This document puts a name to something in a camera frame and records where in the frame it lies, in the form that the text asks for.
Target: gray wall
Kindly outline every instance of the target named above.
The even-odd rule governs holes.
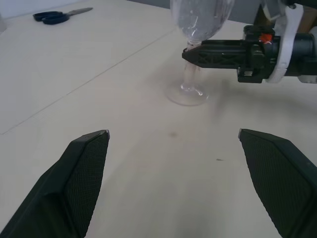
[[[169,0],[131,0],[153,6],[169,8]],[[261,0],[235,0],[229,20],[253,24]]]

